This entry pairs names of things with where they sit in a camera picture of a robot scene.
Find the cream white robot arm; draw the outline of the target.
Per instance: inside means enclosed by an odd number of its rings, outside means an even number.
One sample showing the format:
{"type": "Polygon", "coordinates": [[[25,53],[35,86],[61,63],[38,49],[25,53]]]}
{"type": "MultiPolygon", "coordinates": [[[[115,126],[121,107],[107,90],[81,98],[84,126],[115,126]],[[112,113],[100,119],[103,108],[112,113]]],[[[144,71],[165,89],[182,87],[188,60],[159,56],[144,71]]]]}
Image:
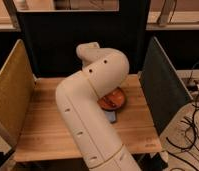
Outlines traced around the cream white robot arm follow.
{"type": "Polygon", "coordinates": [[[141,171],[98,104],[126,79],[126,55],[97,42],[78,45],[76,54],[83,67],[57,86],[55,98],[89,171],[141,171]]]}

